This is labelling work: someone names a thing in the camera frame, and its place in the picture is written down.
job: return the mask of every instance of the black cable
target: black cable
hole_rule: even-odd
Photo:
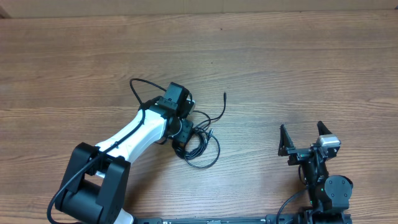
[[[276,215],[276,220],[275,223],[279,223],[279,217],[280,214],[282,213],[283,209],[285,208],[285,206],[291,202],[293,199],[297,198],[298,196],[302,195],[306,190],[308,189],[308,186],[306,186],[303,190],[297,192],[296,194],[293,194],[293,196],[291,196],[289,199],[286,200],[286,202],[280,207],[278,214]]]
[[[140,106],[143,105],[141,99],[139,98],[137,92],[135,91],[134,87],[132,87],[132,82],[133,81],[140,81],[140,82],[144,82],[144,83],[148,83],[151,84],[153,86],[156,86],[157,88],[160,88],[163,91],[166,91],[166,89],[162,88],[161,86],[156,85],[155,83],[152,83],[150,81],[147,80],[143,80],[140,78],[132,78],[130,79],[130,88],[132,90],[132,92],[134,93],[134,96],[136,96],[137,101],[139,102]],[[52,197],[49,206],[47,207],[47,219],[49,220],[49,222],[51,224],[82,224],[82,222],[75,222],[75,223],[59,223],[56,222],[52,216],[51,216],[51,210],[52,207],[55,203],[55,199],[57,197],[59,197],[61,195],[61,193],[63,193],[63,191],[71,184],[71,182],[73,180],[75,180],[79,175],[81,175],[82,173],[86,172],[87,170],[89,170],[91,168],[91,166],[93,166],[93,164],[97,161],[99,161],[100,159],[102,159],[109,151],[111,151],[112,149],[118,147],[123,141],[125,141],[127,138],[129,138],[132,134],[134,134],[140,127],[142,124],[144,124],[144,120],[145,120],[145,110],[142,110],[142,118],[140,120],[140,122],[138,123],[138,125],[132,130],[130,131],[128,134],[126,134],[123,138],[121,138],[120,140],[116,141],[112,146],[110,146],[109,148],[107,148],[106,150],[104,150],[103,152],[99,153],[94,159],[90,160],[85,166],[83,166],[83,168],[81,168],[71,179],[68,180],[68,182],[61,187],[60,190],[58,190],[58,192]]]
[[[212,165],[214,165],[214,164],[217,162],[218,158],[220,157],[220,153],[221,153],[220,143],[218,142],[217,138],[213,135],[213,130],[211,129],[211,130],[208,132],[207,129],[208,129],[209,125],[211,124],[211,121],[219,120],[219,119],[223,116],[223,114],[224,114],[224,112],[225,112],[225,108],[226,108],[226,93],[224,93],[223,98],[224,98],[224,107],[223,107],[223,111],[221,112],[221,114],[220,114],[219,116],[217,116],[217,117],[215,117],[215,118],[210,118],[210,116],[208,116],[205,112],[202,112],[202,111],[197,111],[197,110],[194,110],[194,111],[193,111],[193,112],[196,112],[196,113],[201,113],[201,114],[205,115],[206,118],[207,118],[206,120],[200,122],[200,123],[197,124],[194,128],[192,128],[192,135],[191,135],[191,137],[192,137],[193,135],[198,136],[198,138],[199,138],[199,146],[198,146],[198,147],[196,147],[195,149],[193,149],[193,150],[191,150],[191,151],[188,152],[188,151],[185,149],[185,146],[186,146],[186,145],[181,146],[181,145],[180,145],[179,143],[177,143],[177,142],[173,142],[173,144],[172,144],[172,147],[173,147],[173,149],[174,149],[176,155],[178,155],[178,157],[181,158],[181,159],[185,159],[186,162],[187,162],[190,166],[192,166],[192,167],[194,167],[194,168],[198,168],[198,169],[206,169],[206,168],[209,168],[209,167],[211,167]],[[210,138],[213,138],[213,139],[217,142],[218,152],[217,152],[216,158],[213,160],[213,162],[211,162],[210,164],[208,164],[208,165],[206,165],[206,166],[196,166],[196,165],[193,165],[191,162],[189,162],[189,160],[192,160],[192,159],[194,159],[194,158],[197,158],[197,157],[201,156],[201,155],[204,153],[204,151],[205,151],[206,148],[207,148],[207,145],[208,145],[208,143],[209,143]]]

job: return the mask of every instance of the wood grain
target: wood grain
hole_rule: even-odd
[[[0,0],[11,18],[392,10],[396,0]]]
[[[74,147],[135,116],[131,77],[184,85],[211,116],[228,94],[212,125],[221,157],[211,169],[192,169],[170,145],[134,163],[124,208],[137,217],[276,213],[302,188],[277,156],[279,126],[305,147],[322,120],[343,143],[328,170],[354,182],[354,222],[397,220],[395,11],[3,19],[0,51],[0,223],[47,222]],[[161,94],[136,86],[143,99]]]

